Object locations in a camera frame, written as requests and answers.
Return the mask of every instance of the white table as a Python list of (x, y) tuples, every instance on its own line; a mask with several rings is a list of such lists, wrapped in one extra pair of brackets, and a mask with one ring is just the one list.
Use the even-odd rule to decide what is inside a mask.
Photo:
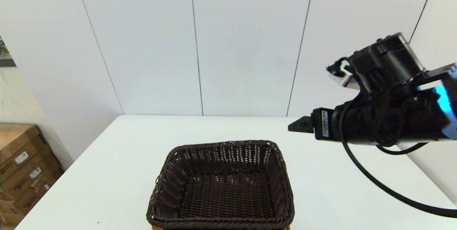
[[(294, 193), (292, 230), (455, 230), (457, 220), (413, 209), (359, 172), (336, 142), (287, 132), (295, 118), (139, 116), (116, 119), (67, 170), (16, 230), (150, 230), (146, 209), (168, 152), (226, 140), (276, 142)], [(412, 199), (453, 208), (406, 156), (352, 145), (380, 181)]]

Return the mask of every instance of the panel seam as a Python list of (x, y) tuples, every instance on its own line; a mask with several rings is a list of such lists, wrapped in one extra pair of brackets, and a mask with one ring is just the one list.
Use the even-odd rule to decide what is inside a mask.
[(90, 28), (92, 29), (92, 33), (94, 35), (95, 42), (97, 43), (98, 51), (100, 51), (101, 59), (103, 60), (103, 64), (105, 65), (106, 72), (108, 73), (108, 77), (110, 79), (111, 85), (113, 86), (113, 90), (114, 90), (114, 94), (116, 95), (117, 102), (119, 103), (119, 107), (121, 108), (122, 114), (124, 114), (124, 109), (122, 108), (121, 100), (119, 99), (119, 95), (117, 95), (116, 87), (114, 87), (114, 83), (111, 78), (110, 71), (108, 70), (108, 66), (106, 65), (105, 57), (103, 56), (103, 52), (101, 51), (100, 44), (98, 43), (97, 35), (95, 34), (94, 27), (92, 26), (92, 22), (90, 21), (89, 13), (87, 12), (87, 7), (85, 5), (84, 0), (81, 0), (81, 1), (83, 2), (84, 10), (86, 12), (87, 19), (89, 20)]
[(193, 16), (194, 16), (195, 50), (196, 50), (196, 54), (197, 54), (197, 68), (198, 68), (198, 70), (199, 70), (199, 87), (200, 87), (201, 115), (204, 116), (204, 112), (203, 112), (203, 96), (202, 96), (202, 94), (201, 94), (199, 45), (197, 44), (197, 28), (196, 28), (196, 24), (195, 24), (195, 7), (194, 7), (194, 0), (192, 0), (192, 14), (193, 14)]
[(303, 37), (305, 36), (305, 28), (306, 28), (306, 23), (307, 23), (307, 21), (308, 21), (308, 14), (310, 13), (310, 5), (311, 5), (311, 0), (308, 1), (308, 7), (307, 7), (307, 9), (306, 9), (305, 23), (304, 23), (304, 25), (303, 25), (302, 40), (301, 40), (301, 42), (300, 42), (300, 48), (298, 49), (297, 64), (295, 65), (295, 72), (294, 72), (294, 74), (293, 74), (292, 88), (291, 88), (291, 90), (290, 90), (289, 104), (287, 105), (286, 116), (289, 116), (289, 108), (290, 108), (290, 102), (291, 102), (291, 100), (292, 100), (293, 86), (294, 86), (294, 84), (295, 84), (295, 77), (297, 76), (298, 61), (299, 61), (299, 59), (300, 59), (300, 52), (302, 51)]
[(424, 7), (422, 7), (421, 14), (419, 15), (419, 19), (417, 20), (416, 26), (414, 27), (413, 33), (411, 34), (411, 38), (410, 38), (410, 41), (408, 42), (408, 44), (411, 43), (411, 41), (413, 40), (414, 33), (416, 32), (417, 26), (419, 25), (419, 21), (421, 21), (421, 17), (422, 17), (422, 14), (424, 13), (424, 10), (426, 9), (427, 2), (428, 2), (428, 0), (426, 0)]

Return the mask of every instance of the black cable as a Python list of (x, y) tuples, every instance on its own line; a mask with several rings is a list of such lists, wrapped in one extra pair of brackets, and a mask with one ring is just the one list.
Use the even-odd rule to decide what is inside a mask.
[(393, 151), (393, 150), (387, 150), (386, 148), (384, 148), (383, 146), (381, 145), (376, 145), (376, 147), (384, 152), (384, 153), (387, 153), (387, 154), (390, 154), (390, 155), (404, 155), (404, 154), (408, 154), (408, 153), (411, 153), (421, 147), (424, 147), (428, 142), (419, 142), (415, 145), (413, 145), (412, 147), (409, 147), (407, 148), (406, 150), (400, 150), (400, 151)]
[(344, 107), (343, 111), (341, 111), (340, 119), (338, 122), (338, 129), (340, 130), (340, 136), (341, 136), (341, 143), (343, 144), (344, 149), (346, 150), (347, 154), (349, 155), (349, 158), (351, 158), (352, 162), (359, 168), (359, 170), (368, 178), (370, 179), (371, 182), (373, 182), (376, 186), (381, 188), (383, 191), (386, 193), (390, 194), (390, 196), (394, 197), (395, 199), (398, 199), (401, 202), (404, 202), (405, 204), (410, 205), (411, 207), (414, 207), (416, 209), (422, 210), (424, 212), (428, 212), (430, 214), (435, 214), (438, 216), (442, 217), (449, 217), (449, 218), (457, 218), (457, 209), (444, 209), (442, 207), (433, 207), (429, 206), (426, 204), (422, 204), (420, 202), (413, 201), (409, 198), (406, 198), (405, 196), (399, 194), (396, 191), (393, 191), (392, 189), (388, 188), (385, 186), (383, 183), (381, 183), (379, 180), (377, 180), (374, 176), (372, 176), (361, 164), (360, 162), (356, 159), (354, 154), (352, 153), (351, 149), (349, 149), (349, 145), (347, 144), (346, 139), (344, 138), (344, 133), (343, 133), (343, 120), (344, 117), (346, 116), (346, 113), (348, 110), (351, 108), (351, 106), (361, 97), (361, 93), (357, 95), (356, 98), (351, 100), (347, 105)]

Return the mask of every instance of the blue light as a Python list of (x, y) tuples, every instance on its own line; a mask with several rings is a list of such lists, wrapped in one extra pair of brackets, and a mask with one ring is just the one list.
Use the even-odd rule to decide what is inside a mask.
[(449, 124), (441, 132), (443, 132), (443, 134), (447, 137), (457, 140), (457, 117), (454, 114), (454, 111), (452, 111), (451, 102), (449, 100), (449, 96), (447, 95), (446, 88), (443, 86), (436, 86), (433, 89), (440, 95), (437, 100), (438, 105), (449, 120)]

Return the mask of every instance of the basket rim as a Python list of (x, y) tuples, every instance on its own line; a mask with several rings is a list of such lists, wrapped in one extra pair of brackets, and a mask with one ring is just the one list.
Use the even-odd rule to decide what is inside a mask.
[[(278, 216), (278, 217), (159, 217), (155, 214), (155, 206), (154, 201), (157, 199), (156, 194), (158, 190), (162, 186), (161, 179), (166, 174), (167, 167), (172, 161), (172, 158), (176, 155), (176, 153), (180, 150), (194, 150), (200, 148), (207, 148), (207, 147), (219, 147), (219, 146), (242, 146), (242, 145), (249, 145), (249, 144), (265, 144), (273, 147), (273, 152), (276, 157), (278, 158), (277, 163), (279, 165), (279, 169), (281, 171), (281, 184), (284, 187), (284, 191), (286, 194), (286, 213)], [(282, 153), (279, 150), (278, 145), (275, 142), (269, 140), (245, 140), (245, 141), (226, 141), (226, 142), (212, 142), (206, 144), (186, 144), (181, 145), (178, 147), (173, 148), (167, 155), (165, 160), (164, 166), (156, 179), (156, 185), (153, 191), (153, 194), (150, 198), (150, 203), (147, 208), (146, 218), (148, 222), (154, 226), (158, 227), (171, 227), (171, 225), (181, 224), (179, 228), (185, 228), (186, 225), (193, 224), (193, 223), (211, 223), (212, 227), (215, 228), (219, 224), (220, 227), (230, 227), (230, 224), (236, 226), (237, 224), (243, 223), (245, 226), (246, 224), (252, 224), (255, 227), (273, 227), (273, 228), (282, 228), (287, 227), (292, 223), (294, 218), (294, 204), (293, 204), (293, 193), (292, 188), (290, 186), (290, 181), (287, 175), (287, 168), (286, 163), (284, 162), (284, 158), (282, 157)]]

